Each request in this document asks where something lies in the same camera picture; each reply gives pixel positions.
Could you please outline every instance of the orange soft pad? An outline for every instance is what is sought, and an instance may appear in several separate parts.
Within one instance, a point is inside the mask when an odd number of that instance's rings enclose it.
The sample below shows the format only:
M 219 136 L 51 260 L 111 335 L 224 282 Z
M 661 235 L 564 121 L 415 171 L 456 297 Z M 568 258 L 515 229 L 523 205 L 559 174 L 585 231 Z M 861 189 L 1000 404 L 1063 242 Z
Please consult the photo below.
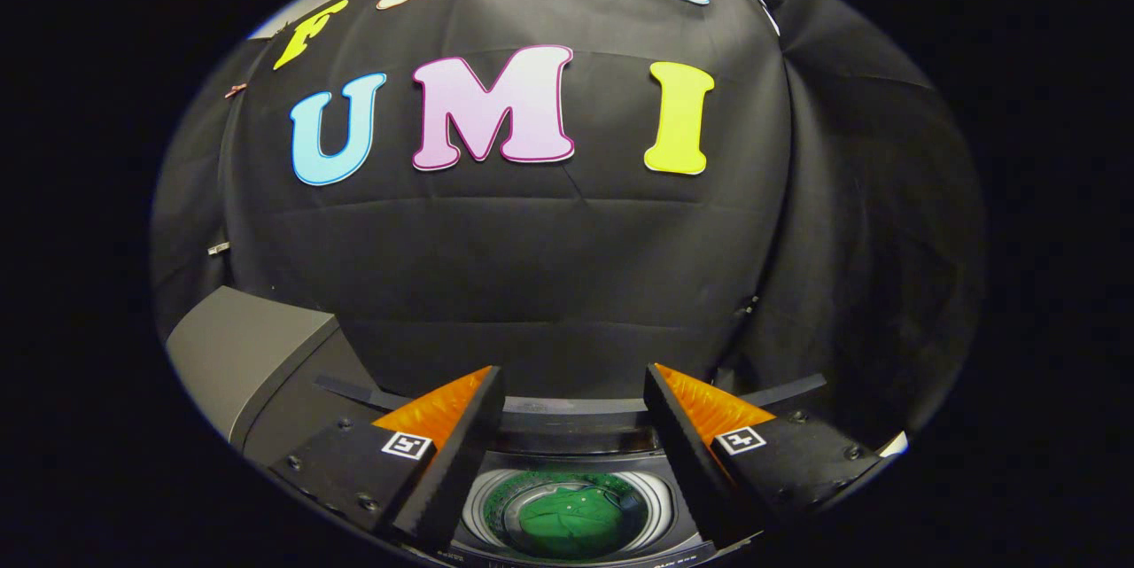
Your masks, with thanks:
M 433 440 L 437 450 L 441 450 L 491 368 L 486 366 L 446 383 L 445 387 L 438 387 L 408 405 L 374 419 L 374 426 L 429 438 Z
M 657 363 L 659 373 L 666 379 L 669 389 L 677 397 L 685 414 L 689 416 L 693 426 L 701 435 L 701 441 L 708 447 L 712 439 L 721 433 L 735 431 L 742 426 L 752 426 L 773 419 L 776 416 L 745 402 L 731 393 L 726 393 L 711 383 L 704 383 L 684 373 Z

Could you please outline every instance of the black fabric backdrop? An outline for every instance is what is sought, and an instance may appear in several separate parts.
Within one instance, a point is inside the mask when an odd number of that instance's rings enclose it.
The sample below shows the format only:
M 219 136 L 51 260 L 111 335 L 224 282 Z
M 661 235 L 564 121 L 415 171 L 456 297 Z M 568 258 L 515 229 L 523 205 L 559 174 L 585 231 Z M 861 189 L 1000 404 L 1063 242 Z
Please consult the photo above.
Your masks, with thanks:
M 948 108 L 880 31 L 839 0 L 765 2 L 778 39 L 759 0 L 409 0 L 381 11 L 349 0 L 279 70 L 291 28 L 254 68 L 264 44 L 243 44 L 186 116 L 160 181 L 162 333 L 230 261 L 236 288 L 337 314 L 376 381 L 406 396 L 485 363 L 508 371 L 510 395 L 575 398 L 638 397 L 651 362 L 705 380 L 721 365 L 745 371 L 734 391 L 822 371 L 830 389 L 813 410 L 872 444 L 915 432 L 975 331 L 975 172 Z M 416 171 L 413 70 L 460 56 L 490 86 L 532 44 L 575 52 L 561 84 L 575 155 L 503 160 L 506 124 L 483 163 L 466 153 Z M 716 79 L 700 176 L 642 161 L 657 136 L 655 60 Z M 341 87 L 375 71 L 388 78 L 365 163 L 327 187 L 299 181 L 291 107 L 331 92 L 322 143 L 337 152 Z M 223 100 L 238 83 L 246 91 Z M 219 218 L 231 241 L 222 260 L 204 256 Z

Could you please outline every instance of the gray panel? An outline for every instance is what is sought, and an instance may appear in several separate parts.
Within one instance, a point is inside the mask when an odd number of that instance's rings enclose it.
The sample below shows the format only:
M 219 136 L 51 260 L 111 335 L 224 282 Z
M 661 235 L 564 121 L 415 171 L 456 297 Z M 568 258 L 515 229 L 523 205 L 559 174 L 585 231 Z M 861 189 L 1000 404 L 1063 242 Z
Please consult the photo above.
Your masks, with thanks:
M 259 415 L 247 412 L 252 418 L 247 436 L 243 442 L 232 442 L 246 458 L 271 465 L 339 418 L 369 424 L 384 415 L 316 387 L 318 375 L 332 375 L 356 387 L 378 389 L 342 331 L 335 330 L 279 387 Z
M 222 286 L 175 327 L 166 350 L 205 418 L 240 442 L 268 399 L 338 321 Z

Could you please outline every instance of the letter u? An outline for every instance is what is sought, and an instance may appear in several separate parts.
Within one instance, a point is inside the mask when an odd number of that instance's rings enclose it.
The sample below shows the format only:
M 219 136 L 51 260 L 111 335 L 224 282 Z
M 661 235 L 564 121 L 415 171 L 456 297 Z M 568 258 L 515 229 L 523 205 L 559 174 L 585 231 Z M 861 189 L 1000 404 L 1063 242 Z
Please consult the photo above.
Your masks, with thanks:
M 341 152 L 328 156 L 320 147 L 323 108 L 331 101 L 331 92 L 308 95 L 291 108 L 291 166 L 295 176 L 307 185 L 331 185 L 340 181 L 366 160 L 374 138 L 374 95 L 386 83 L 386 75 L 365 75 L 342 86 L 342 95 L 350 100 L 347 125 L 347 144 Z

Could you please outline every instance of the letter m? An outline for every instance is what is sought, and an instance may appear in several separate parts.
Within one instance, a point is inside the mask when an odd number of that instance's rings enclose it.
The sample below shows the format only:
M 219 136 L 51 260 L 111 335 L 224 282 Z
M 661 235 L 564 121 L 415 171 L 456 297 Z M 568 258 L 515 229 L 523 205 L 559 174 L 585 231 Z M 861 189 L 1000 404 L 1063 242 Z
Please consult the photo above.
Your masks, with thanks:
M 503 117 L 511 112 L 511 135 L 500 153 L 517 163 L 569 159 L 575 143 L 564 134 L 559 87 L 573 52 L 566 46 L 526 46 L 511 54 L 491 91 L 465 59 L 439 59 L 414 71 L 422 84 L 422 147 L 414 168 L 450 168 L 460 151 L 449 141 L 449 119 L 476 161 L 488 159 Z

